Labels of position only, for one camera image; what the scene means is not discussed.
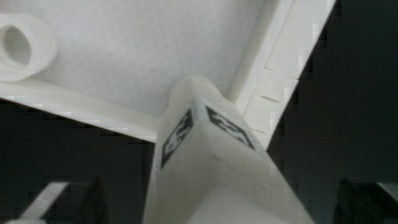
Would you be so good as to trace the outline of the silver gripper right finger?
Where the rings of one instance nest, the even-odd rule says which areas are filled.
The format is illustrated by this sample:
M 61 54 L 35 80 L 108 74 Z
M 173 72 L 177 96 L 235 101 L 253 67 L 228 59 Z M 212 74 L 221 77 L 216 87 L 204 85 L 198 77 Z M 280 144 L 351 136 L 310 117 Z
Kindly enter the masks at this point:
M 378 182 L 376 187 L 381 200 L 392 204 L 398 204 L 398 183 Z

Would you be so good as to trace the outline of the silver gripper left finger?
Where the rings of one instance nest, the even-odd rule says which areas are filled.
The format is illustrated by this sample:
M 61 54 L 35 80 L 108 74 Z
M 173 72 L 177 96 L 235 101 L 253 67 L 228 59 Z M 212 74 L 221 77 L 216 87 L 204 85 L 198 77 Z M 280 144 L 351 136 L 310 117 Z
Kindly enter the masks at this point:
M 10 224 L 45 224 L 42 216 L 68 186 L 67 182 L 49 182 L 35 199 Z

